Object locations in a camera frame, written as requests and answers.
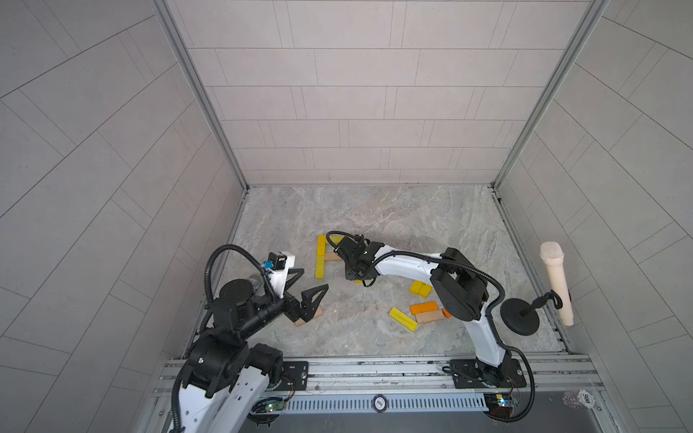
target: wall tile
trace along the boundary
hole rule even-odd
[[[475,118],[524,121],[540,93],[540,87],[487,87]]]
[[[205,86],[229,85],[214,48],[190,48],[188,52],[193,58],[195,69],[200,74],[202,84]]]
[[[595,277],[589,276],[570,288],[570,300],[575,302],[597,288]]]
[[[561,164],[586,133],[555,100],[551,101],[535,132]]]
[[[0,288],[0,333],[5,333],[27,302],[29,298]]]
[[[650,39],[602,18],[580,52],[577,64],[617,91],[653,45]]]
[[[6,335],[72,352],[143,234],[130,216],[108,202]]]
[[[368,169],[380,168],[380,149],[378,148],[332,148],[313,149],[313,161],[316,169]]]
[[[331,184],[396,184],[399,170],[330,170]]]
[[[693,377],[688,371],[679,373],[677,366],[681,360],[689,360],[693,357],[693,340],[689,335],[653,344],[640,349],[647,366],[652,370],[665,394],[672,402],[676,413],[683,421],[687,430],[693,427],[693,405],[684,398],[679,398],[682,383],[689,384]]]
[[[4,1],[0,6],[0,17],[0,53],[6,59],[0,64],[0,95],[67,60],[21,0]]]
[[[181,248],[197,262],[203,259],[204,246],[207,245],[207,239],[209,239],[209,234],[214,228],[219,212],[221,212],[222,204],[212,188],[208,189],[190,223],[190,227],[188,227],[188,231],[183,236],[183,241],[180,243]]]
[[[385,115],[384,87],[304,87],[303,94],[309,119],[368,119]]]
[[[171,261],[160,289],[125,354],[122,367],[140,373],[153,372],[192,278],[193,273],[183,263],[176,258]]]
[[[248,170],[301,170],[306,160],[301,149],[239,149]]]
[[[142,316],[118,299],[106,298],[27,432],[86,431]]]
[[[565,48],[587,2],[520,1],[502,48]]]
[[[149,224],[152,223],[152,218],[147,215],[147,213],[134,202],[129,195],[118,188],[118,190],[111,197],[113,203],[117,204],[119,208],[123,209],[133,220],[137,221],[137,224],[142,226],[143,229],[147,229]]]
[[[693,240],[679,240],[640,264],[640,269],[652,281],[657,291],[669,304],[681,324],[693,332],[693,313],[687,306],[693,300],[690,290]]]
[[[4,104],[0,104],[0,141],[2,214],[51,171],[62,155]]]
[[[457,168],[497,170],[503,165],[508,149],[464,148]]]
[[[565,234],[546,202],[539,206],[536,212],[529,217],[529,221],[541,242],[553,241],[561,245],[565,254],[563,266],[568,288],[573,287],[590,275],[589,269],[585,266],[575,246],[570,242],[568,235]]]
[[[641,263],[685,237],[686,232],[678,224],[672,222],[628,252],[636,263]]]
[[[506,86],[543,87],[551,76],[562,50],[518,50]]]
[[[123,44],[112,37],[21,90],[80,143],[145,85]]]
[[[128,29],[139,52],[144,56],[155,77],[176,63],[164,32],[156,17],[151,17]]]
[[[513,165],[508,172],[507,181],[512,186],[513,192],[524,210],[527,210],[529,205],[539,196],[539,188],[536,187],[522,164],[516,162]]]
[[[121,188],[154,218],[191,158],[180,135],[170,127],[137,164]]]
[[[270,121],[278,148],[338,148],[338,121]]]
[[[473,87],[399,87],[394,118],[463,119]]]
[[[154,297],[192,219],[193,213],[178,195],[170,194],[123,269],[121,280]]]
[[[211,130],[209,129],[207,120],[205,120],[202,110],[197,102],[194,102],[185,109],[183,114],[180,115],[180,121],[183,123],[183,127],[193,140],[195,148],[199,149],[204,141],[209,137]]]
[[[72,58],[80,53],[77,44],[66,32],[58,18],[53,14],[53,11],[46,5],[46,2],[43,0],[24,0],[24,4],[68,58]]]
[[[666,398],[601,290],[574,302],[613,382],[628,408],[661,405]]]
[[[46,4],[82,50],[153,15],[151,6],[135,0],[118,4],[108,0],[46,0]]]
[[[669,50],[647,74],[629,100],[667,128],[678,139],[693,145],[693,59]]]
[[[195,48],[281,48],[271,1],[200,0],[176,4]]]
[[[164,74],[118,110],[98,131],[134,168],[184,110],[183,98],[171,77]]]
[[[281,47],[293,48],[294,36],[291,31],[291,21],[289,20],[289,10],[286,5],[286,0],[274,0],[274,13],[277,16]]]
[[[55,123],[51,122],[45,114],[41,113],[41,110],[21,90],[15,90],[3,97],[1,101],[62,156],[66,157],[75,148],[75,143],[67,138],[67,135],[55,126]]]
[[[0,337],[0,365],[14,369],[59,375],[69,353],[36,346],[18,339]]]
[[[626,331],[652,324],[672,315],[667,304],[596,213],[570,234],[570,240],[592,272]],[[580,315],[587,323],[582,310]],[[594,337],[592,330],[589,328],[588,330]]]
[[[33,296],[129,172],[98,134],[63,159],[0,219],[0,285]]]
[[[621,24],[693,57],[693,47],[690,44],[693,29],[688,20],[693,12],[690,3],[681,0],[644,0],[633,3],[633,12]]]
[[[541,151],[528,171],[561,224],[565,224],[587,202],[548,148]]]
[[[416,148],[423,121],[349,121],[352,148]]]
[[[214,135],[210,134],[185,168],[183,174],[180,175],[180,184],[195,203],[199,204],[202,201],[209,184],[224,161],[224,153],[219,143],[217,143]]]
[[[490,148],[502,121],[436,121],[429,146],[433,148]]]
[[[419,50],[315,50],[321,86],[413,86],[418,63]]]
[[[229,86],[315,86],[315,56],[309,49],[219,48]]]
[[[598,143],[585,151],[570,170],[570,176],[626,249],[672,221]]]
[[[503,86],[515,50],[421,50],[417,86]]]
[[[647,74],[654,68],[654,65],[659,62],[668,48],[655,42],[654,46],[647,52],[644,59],[639,63],[635,71],[628,77],[625,83],[618,89],[618,94],[628,99],[631,97],[635,89],[645,79]]]
[[[527,216],[525,215],[520,202],[515,196],[513,189],[510,187],[508,182],[504,182],[500,186],[498,192],[500,193],[500,197],[502,198],[502,202],[505,205],[508,214],[510,214],[510,218],[515,226],[515,230],[518,232],[518,236],[520,236],[520,240],[522,242],[527,242],[529,238],[535,236],[534,229],[529,223],[529,219],[527,219]]]
[[[392,2],[287,4],[296,48],[389,48]]]
[[[56,377],[0,367],[0,419],[7,432],[23,432],[43,402]]]
[[[415,168],[402,170],[400,184],[461,184],[467,170],[436,170]]]
[[[660,320],[651,325],[632,330],[628,333],[631,340],[633,340],[635,347],[638,348],[663,342],[665,340],[680,337],[681,335],[686,334],[686,330],[683,328],[683,326],[681,326],[681,323],[679,323],[675,317]]]
[[[116,299],[120,299],[129,306],[135,307],[141,312],[147,312],[149,304],[152,302],[150,297],[145,296],[120,280],[116,281],[111,289],[110,295]]]
[[[110,387],[89,426],[89,432],[117,433],[127,431],[140,397],[142,397],[140,391]]]
[[[634,106],[581,67],[571,68],[555,99],[607,150],[640,116]]]
[[[447,168],[450,148],[392,148],[389,168]]]
[[[214,87],[214,94],[219,101],[224,119],[229,121],[296,119],[296,109],[289,87]]]
[[[402,48],[486,48],[500,2],[409,2]]]

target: wooden block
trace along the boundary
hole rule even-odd
[[[419,289],[419,296],[424,299],[428,298],[428,294],[431,293],[432,289],[433,287],[422,283],[421,289]]]
[[[421,290],[422,286],[423,286],[422,282],[415,281],[414,284],[412,284],[412,287],[409,288],[409,291],[413,294],[419,294],[419,290]]]
[[[413,306],[409,306],[409,310],[412,312],[412,315],[414,316],[419,315],[422,312],[429,312],[437,309],[438,304],[435,301],[418,303]]]
[[[322,316],[322,307],[317,308],[317,310],[315,311],[315,316],[313,316],[313,318],[311,320],[317,319],[320,316]],[[303,319],[298,319],[294,322],[294,325],[296,325],[296,327],[303,326],[305,324],[306,324],[306,321]]]
[[[315,279],[325,278],[325,256],[318,256],[315,260]]]
[[[415,321],[413,321],[411,317],[407,316],[400,310],[397,310],[395,307],[392,307],[392,309],[390,310],[390,317],[397,320],[397,322],[399,322],[400,325],[404,326],[412,332],[414,332],[416,330],[416,327],[418,326],[418,324]]]
[[[341,262],[342,258],[340,258],[337,253],[335,252],[326,252],[325,253],[325,261],[326,262]]]
[[[418,324],[427,324],[432,321],[445,320],[445,315],[440,310],[422,312],[421,314],[417,314],[414,317],[416,317],[416,322]]]

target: yellow wooden block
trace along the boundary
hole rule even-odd
[[[426,299],[428,298],[428,294],[431,293],[431,290],[433,288],[429,286],[428,284],[424,284],[421,286],[421,289],[419,289],[419,296]]]
[[[325,278],[325,256],[318,256],[315,261],[315,279],[322,280]]]
[[[404,326],[412,332],[414,332],[416,330],[416,327],[419,325],[415,322],[415,320],[413,320],[411,317],[407,316],[400,310],[397,310],[395,307],[392,307],[392,309],[390,310],[390,317],[397,320],[400,325]]]
[[[327,245],[327,237],[325,235],[320,235],[317,237],[317,255],[325,255],[325,245]]]
[[[421,290],[421,286],[423,286],[422,282],[415,281],[414,284],[412,284],[412,287],[409,288],[409,291],[413,294],[419,294],[419,290]]]

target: cable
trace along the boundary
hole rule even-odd
[[[363,236],[354,236],[350,233],[345,233],[343,231],[328,231],[327,232],[327,240],[330,242],[330,245],[332,245],[334,248],[337,247],[334,242],[330,239],[330,236],[332,235],[343,235],[343,236],[348,236],[357,242],[363,239]],[[473,272],[480,276],[482,279],[488,281],[489,283],[493,284],[495,288],[498,290],[498,296],[492,300],[492,302],[489,304],[489,306],[486,308],[486,318],[489,319],[489,328],[491,329],[491,333],[493,333],[493,338],[495,339],[495,342],[498,343],[498,346],[504,348],[507,351],[515,352],[517,353],[520,358],[522,358],[523,364],[525,365],[525,368],[527,369],[527,375],[529,376],[529,400],[527,401],[527,406],[517,415],[517,416],[512,416],[511,418],[500,418],[497,416],[494,416],[492,414],[486,414],[489,418],[497,421],[503,421],[505,423],[514,423],[516,421],[521,420],[522,418],[526,417],[527,414],[529,413],[530,409],[532,408],[532,405],[534,404],[534,374],[532,373],[532,368],[529,366],[529,361],[527,360],[527,357],[525,354],[518,348],[513,347],[513,346],[508,346],[505,344],[501,339],[498,334],[498,330],[495,328],[495,323],[493,322],[493,315],[491,314],[492,310],[500,305],[501,302],[503,302],[503,299],[505,299],[505,289],[503,286],[492,276],[488,275],[486,272],[483,272],[476,267],[467,265],[465,263],[460,263],[455,260],[448,260],[445,258],[437,258],[437,257],[431,257],[431,256],[426,256],[424,254],[419,254],[419,253],[414,253],[410,251],[398,251],[398,250],[393,250],[390,252],[387,252],[383,254],[382,256],[378,257],[376,260],[373,261],[373,263],[370,265],[368,269],[366,269],[363,273],[361,272],[355,272],[354,269],[352,269],[349,264],[345,261],[344,263],[346,266],[349,268],[351,272],[353,272],[356,276],[366,276],[371,273],[373,269],[379,264],[381,261],[385,260],[388,257],[393,257],[393,256],[409,256],[409,257],[414,257],[418,258],[420,260],[424,260],[425,262],[428,263],[438,263],[439,265],[447,265],[447,266],[453,266],[453,267],[458,267],[461,269],[465,269],[467,271]]]

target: ventilated metal cover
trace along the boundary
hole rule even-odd
[[[372,396],[317,395],[294,396],[282,414],[365,414],[375,413]],[[385,412],[486,412],[484,394],[385,394]]]

